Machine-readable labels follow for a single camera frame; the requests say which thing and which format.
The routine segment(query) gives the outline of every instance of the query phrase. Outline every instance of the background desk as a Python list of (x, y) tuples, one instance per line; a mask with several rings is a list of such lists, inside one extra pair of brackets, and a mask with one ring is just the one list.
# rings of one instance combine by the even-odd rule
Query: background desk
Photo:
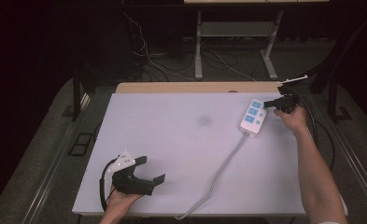
[[(135, 203), (129, 215), (184, 214), (207, 193), (215, 172), (242, 138), (238, 126), (249, 102), (279, 96), (274, 82), (224, 84), (157, 83), (157, 89), (146, 83), (120, 84), (110, 100), (73, 212), (103, 213), (100, 174), (108, 161), (128, 149), (134, 157), (148, 156), (148, 163), (136, 168), (137, 177), (151, 179), (166, 173), (153, 196)], [(274, 90), (259, 92), (261, 87)], [(174, 93), (162, 92), (171, 88)], [(221, 92), (201, 92), (217, 89)], [(142, 93), (131, 93), (133, 90)], [(226, 93), (231, 90), (246, 92)], [(106, 189), (110, 182), (107, 175)], [(212, 197), (192, 215), (303, 214), (295, 139), (271, 112), (261, 133), (246, 139), (219, 177)]]

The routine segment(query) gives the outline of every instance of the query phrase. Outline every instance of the person's left hand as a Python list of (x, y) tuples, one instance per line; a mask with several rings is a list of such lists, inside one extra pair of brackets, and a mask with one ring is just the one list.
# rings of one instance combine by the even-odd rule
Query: person's left hand
[(107, 209), (100, 223), (117, 224), (128, 213), (131, 206), (143, 195), (125, 194), (116, 191), (112, 186), (112, 193), (109, 197)]

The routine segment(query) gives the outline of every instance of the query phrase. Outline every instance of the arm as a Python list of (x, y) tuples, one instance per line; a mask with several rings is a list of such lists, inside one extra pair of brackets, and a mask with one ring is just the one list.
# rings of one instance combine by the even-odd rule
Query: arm
[(114, 190), (109, 198), (107, 209), (100, 224), (119, 224), (128, 213), (130, 207), (142, 195), (125, 194)]
[(310, 223), (334, 221), (345, 224), (343, 204), (332, 173), (318, 152), (305, 121), (305, 110), (296, 106), (291, 114), (275, 110), (296, 136), (302, 203)]

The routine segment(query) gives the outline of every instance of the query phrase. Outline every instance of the floor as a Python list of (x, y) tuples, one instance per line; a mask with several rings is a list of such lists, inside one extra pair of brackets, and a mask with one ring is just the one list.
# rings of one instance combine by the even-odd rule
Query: floor
[[(149, 49), (152, 62), (144, 66), (142, 77), (137, 81), (193, 81), (193, 42), (185, 39), (185, 53), (171, 57), (161, 49)], [(269, 80), (259, 54), (265, 46), (263, 39), (218, 41), (203, 43), (202, 81), (258, 81)], [(286, 40), (276, 42), (271, 53), (278, 80), (294, 78), (320, 63), (330, 52), (334, 41), (327, 39)], [(164, 72), (155, 68), (160, 66)], [(333, 125), (325, 116), (327, 92), (314, 95), (308, 90), (312, 77), (295, 86), (312, 106), (316, 119), (325, 126), (335, 145), (336, 156), (332, 173), (348, 208), (349, 223), (367, 223), (367, 196), (352, 171), (335, 131), (341, 130), (367, 171), (367, 118), (350, 98), (344, 88), (339, 87), (339, 106), (344, 106), (352, 119), (341, 120)], [(49, 113), (34, 136), (20, 165), (11, 177), (0, 197), (0, 223), (95, 223), (99, 217), (82, 217), (71, 212), (81, 178), (86, 169), (94, 145), (94, 136), (99, 131), (108, 100), (115, 86), (99, 86), (96, 93), (83, 94), (82, 112), (77, 121), (70, 117), (72, 81), (67, 82), (56, 95)], [(330, 164), (332, 141), (328, 133), (318, 128), (319, 149)], [(89, 141), (87, 152), (82, 157), (67, 155), (75, 141)], [(76, 147), (84, 151), (85, 147)], [(175, 223), (172, 218), (127, 218), (123, 223)], [(185, 223), (308, 223), (306, 217), (257, 217), (257, 218), (188, 218)]]

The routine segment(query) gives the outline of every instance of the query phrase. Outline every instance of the gray carpet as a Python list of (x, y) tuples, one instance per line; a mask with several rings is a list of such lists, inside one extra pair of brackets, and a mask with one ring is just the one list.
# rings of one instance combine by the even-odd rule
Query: gray carpet
[[(234, 69), (252, 76), (257, 80), (268, 80), (268, 76), (259, 50), (264, 46), (262, 40), (249, 39), (242, 47), (235, 46), (233, 50), (220, 43), (207, 43), (203, 53), (203, 81), (250, 81), (234, 71), (226, 68), (218, 57), (208, 49), (219, 53)], [(276, 42), (271, 54), (279, 80), (297, 77), (306, 70), (320, 63), (330, 52), (333, 46), (331, 40), (309, 40)], [(192, 63), (193, 48), (188, 48), (187, 54), (182, 58), (169, 58), (154, 55), (156, 63), (179, 72), (180, 74), (194, 78)], [(146, 73), (143, 81), (165, 81), (166, 76), (158, 69), (145, 66)], [(167, 75), (169, 81), (186, 81), (186, 79)], [(332, 134), (336, 147), (336, 160), (333, 175), (341, 190), (341, 194), (348, 208), (349, 223), (367, 223), (367, 197), (346, 162), (342, 147), (335, 141), (330, 120), (325, 118), (327, 92), (321, 95), (313, 95), (307, 89), (312, 78), (296, 87), (297, 91), (304, 95), (312, 105), (315, 118), (322, 123)], [(0, 197), (0, 223), (19, 223), (25, 218), (31, 207), (32, 200), (37, 194), (37, 189), (44, 184), (43, 177), (49, 171), (52, 162), (58, 159), (55, 179), (49, 183), (50, 191), (45, 193), (45, 202), (38, 205), (34, 223), (97, 223), (99, 217), (79, 217), (71, 212), (81, 178), (89, 157), (91, 156), (93, 140), (84, 157), (71, 157), (67, 151), (73, 146), (79, 133), (96, 133), (98, 124), (102, 121), (106, 111), (108, 100), (115, 87), (99, 87), (96, 94), (92, 94), (90, 103), (80, 114), (78, 121), (72, 122), (71, 118), (63, 117), (63, 113), (72, 102), (72, 83), (64, 85), (44, 119), (36, 136), (28, 147), (15, 174), (11, 177), (2, 196)], [(353, 102), (349, 94), (343, 89), (338, 91), (338, 105), (344, 106), (351, 115), (352, 120), (342, 120), (339, 127), (357, 153), (360, 161), (367, 171), (367, 118), (360, 108)], [(318, 127), (319, 149), (327, 163), (332, 159), (331, 141), (328, 135)], [(63, 151), (62, 157), (57, 154)], [(268, 223), (288, 224), (291, 217), (265, 217)], [(136, 223), (137, 219), (124, 220), (125, 223)], [(171, 219), (143, 219), (142, 223), (174, 223)], [(189, 223), (261, 223), (258, 219), (195, 219)], [(308, 223), (306, 217), (296, 217), (292, 223)]]

